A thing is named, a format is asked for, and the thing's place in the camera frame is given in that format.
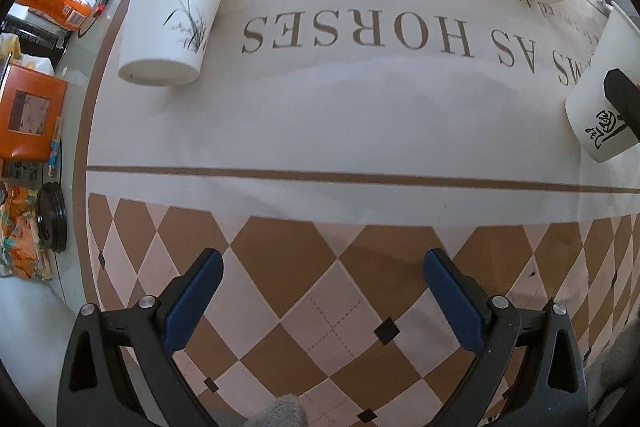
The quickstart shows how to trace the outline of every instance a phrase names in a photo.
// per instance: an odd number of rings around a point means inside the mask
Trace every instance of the metal screw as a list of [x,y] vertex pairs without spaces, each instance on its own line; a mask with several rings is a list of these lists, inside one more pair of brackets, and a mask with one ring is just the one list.
[[80,308],[80,314],[84,315],[84,317],[88,317],[95,311],[95,305],[93,304],[85,304]]
[[156,298],[153,295],[145,295],[138,301],[138,306],[145,310],[153,307],[154,304],[156,304]]
[[559,302],[556,302],[556,304],[553,305],[553,309],[556,315],[564,315],[566,313],[566,308],[564,307],[564,304],[561,304]]
[[509,307],[509,300],[507,299],[507,297],[503,297],[502,295],[496,295],[493,299],[491,299],[491,302],[496,308],[500,310]]

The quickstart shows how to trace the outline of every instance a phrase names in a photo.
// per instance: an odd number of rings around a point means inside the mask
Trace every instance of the cup with grass print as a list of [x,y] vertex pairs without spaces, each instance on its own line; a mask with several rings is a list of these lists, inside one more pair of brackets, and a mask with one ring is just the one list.
[[220,0],[130,0],[118,75],[143,86],[196,80],[219,5]]

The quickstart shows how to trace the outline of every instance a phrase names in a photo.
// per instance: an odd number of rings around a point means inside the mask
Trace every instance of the blue rubber pad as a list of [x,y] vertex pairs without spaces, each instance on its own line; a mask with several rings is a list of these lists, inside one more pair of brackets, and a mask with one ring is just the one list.
[[164,321],[162,347],[169,354],[184,349],[195,331],[213,293],[222,281],[222,255],[211,250],[190,285],[182,292]]
[[433,251],[424,256],[422,275],[460,346],[480,355],[484,346],[482,317]]

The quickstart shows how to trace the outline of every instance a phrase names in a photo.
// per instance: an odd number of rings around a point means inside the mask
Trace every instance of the barcode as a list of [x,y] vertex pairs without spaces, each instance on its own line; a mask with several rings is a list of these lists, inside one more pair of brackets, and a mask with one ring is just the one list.
[[72,26],[79,26],[82,24],[82,21],[84,21],[84,19],[86,19],[84,15],[79,14],[76,10],[73,10],[71,12],[71,15],[66,18],[66,22],[68,22]]

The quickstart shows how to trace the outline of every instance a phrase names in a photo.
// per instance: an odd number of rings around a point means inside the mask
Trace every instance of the checkered tablecloth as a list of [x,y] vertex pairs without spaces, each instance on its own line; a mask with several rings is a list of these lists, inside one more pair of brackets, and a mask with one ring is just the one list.
[[[422,279],[444,247],[487,293],[540,309],[565,303],[585,363],[638,307],[637,216],[434,229],[212,215],[88,197],[90,255],[104,309],[157,295],[204,247],[225,275],[175,361],[210,407],[257,413],[293,393],[314,427],[426,424],[471,363]],[[492,409],[513,384],[512,360]]]

